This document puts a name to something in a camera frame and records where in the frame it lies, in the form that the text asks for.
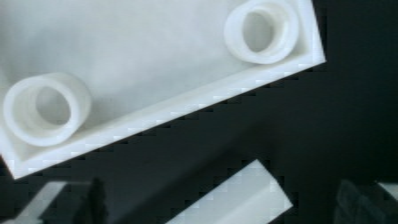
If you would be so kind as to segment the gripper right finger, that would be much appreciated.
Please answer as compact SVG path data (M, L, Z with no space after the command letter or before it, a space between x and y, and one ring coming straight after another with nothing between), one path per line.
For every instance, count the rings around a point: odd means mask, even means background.
M334 224L398 224L398 185L342 180L335 195Z

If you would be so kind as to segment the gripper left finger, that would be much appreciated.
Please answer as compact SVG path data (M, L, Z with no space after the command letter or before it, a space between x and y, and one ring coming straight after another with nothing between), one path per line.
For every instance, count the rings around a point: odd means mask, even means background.
M103 182L51 181L10 224L106 224Z

